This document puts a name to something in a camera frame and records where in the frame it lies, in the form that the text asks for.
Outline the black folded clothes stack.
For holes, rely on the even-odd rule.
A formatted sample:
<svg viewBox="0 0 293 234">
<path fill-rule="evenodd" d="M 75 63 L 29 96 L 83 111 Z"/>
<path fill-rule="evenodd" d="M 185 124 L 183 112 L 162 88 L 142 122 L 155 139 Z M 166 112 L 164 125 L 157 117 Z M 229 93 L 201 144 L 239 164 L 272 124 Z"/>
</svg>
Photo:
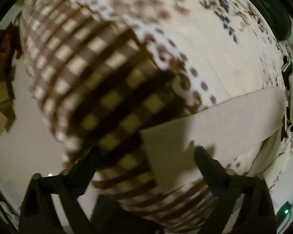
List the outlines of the black folded clothes stack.
<svg viewBox="0 0 293 234">
<path fill-rule="evenodd" d="M 290 126 L 290 132 L 293 132 L 293 63 L 286 61 L 282 66 L 282 76 L 286 90 L 286 113 L 283 117 L 283 127 L 281 131 L 281 141 L 287 138 L 287 126 Z"/>
</svg>

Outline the dark green folded quilt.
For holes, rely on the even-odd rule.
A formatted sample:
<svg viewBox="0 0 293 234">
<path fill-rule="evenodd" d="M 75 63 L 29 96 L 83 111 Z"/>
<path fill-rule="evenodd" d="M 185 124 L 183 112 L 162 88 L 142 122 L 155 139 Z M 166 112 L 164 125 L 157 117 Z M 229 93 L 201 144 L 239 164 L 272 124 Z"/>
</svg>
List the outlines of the dark green folded quilt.
<svg viewBox="0 0 293 234">
<path fill-rule="evenodd" d="M 249 0 L 258 9 L 271 28 L 277 41 L 291 36 L 292 21 L 279 0 Z"/>
</svg>

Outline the beige long sleeve shirt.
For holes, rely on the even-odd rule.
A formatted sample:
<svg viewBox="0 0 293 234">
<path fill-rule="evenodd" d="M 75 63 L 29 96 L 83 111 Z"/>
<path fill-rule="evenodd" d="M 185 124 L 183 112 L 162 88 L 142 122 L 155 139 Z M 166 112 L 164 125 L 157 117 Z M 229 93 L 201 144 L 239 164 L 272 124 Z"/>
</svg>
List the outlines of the beige long sleeve shirt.
<svg viewBox="0 0 293 234">
<path fill-rule="evenodd" d="M 200 178 L 194 149 L 227 166 L 282 127 L 285 94 L 265 88 L 140 132 L 157 186 L 170 192 Z"/>
</svg>

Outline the floral bed sheet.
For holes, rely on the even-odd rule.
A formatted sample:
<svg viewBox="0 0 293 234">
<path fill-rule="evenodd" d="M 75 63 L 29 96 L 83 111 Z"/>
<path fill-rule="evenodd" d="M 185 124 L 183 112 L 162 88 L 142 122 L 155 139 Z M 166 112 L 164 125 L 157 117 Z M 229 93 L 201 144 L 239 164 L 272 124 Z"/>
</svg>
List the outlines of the floral bed sheet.
<svg viewBox="0 0 293 234">
<path fill-rule="evenodd" d="M 106 233 L 132 224 L 143 233 L 140 220 L 165 233 L 237 227 L 235 207 L 220 220 L 221 198 L 203 176 L 157 186 L 140 132 L 265 88 L 285 94 L 288 50 L 251 1 L 25 0 L 20 35 L 54 139 L 69 151 L 98 148 L 90 184 L 122 208 Z M 243 179 L 264 172 L 282 151 L 282 127 L 223 167 Z"/>
</svg>

